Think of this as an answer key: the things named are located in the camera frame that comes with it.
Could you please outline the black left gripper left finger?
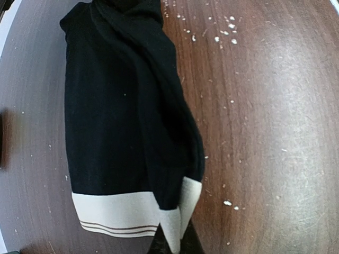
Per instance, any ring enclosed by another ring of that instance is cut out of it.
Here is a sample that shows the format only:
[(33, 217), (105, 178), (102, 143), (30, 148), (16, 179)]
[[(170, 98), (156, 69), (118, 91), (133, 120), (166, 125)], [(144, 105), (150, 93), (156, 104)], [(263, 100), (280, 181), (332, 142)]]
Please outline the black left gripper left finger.
[(151, 242), (150, 248), (147, 252), (148, 254), (171, 254), (171, 250), (168, 246), (166, 238), (164, 236), (163, 229), (159, 224), (154, 238)]

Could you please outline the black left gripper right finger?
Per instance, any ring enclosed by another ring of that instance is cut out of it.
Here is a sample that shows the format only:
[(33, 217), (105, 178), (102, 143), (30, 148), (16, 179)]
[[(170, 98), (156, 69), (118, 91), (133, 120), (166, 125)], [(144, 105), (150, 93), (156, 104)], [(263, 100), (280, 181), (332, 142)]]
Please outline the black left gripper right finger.
[(181, 240), (180, 254), (205, 254), (192, 220), (189, 221)]

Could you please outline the black underwear beige waistband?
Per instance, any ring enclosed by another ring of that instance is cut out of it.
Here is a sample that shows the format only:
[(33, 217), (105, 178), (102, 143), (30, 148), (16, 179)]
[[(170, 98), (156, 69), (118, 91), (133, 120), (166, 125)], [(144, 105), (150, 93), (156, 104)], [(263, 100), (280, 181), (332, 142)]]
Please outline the black underwear beige waistband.
[(83, 229), (135, 238), (162, 228), (179, 253), (205, 158), (163, 24), (159, 1), (80, 2), (61, 19), (66, 153)]

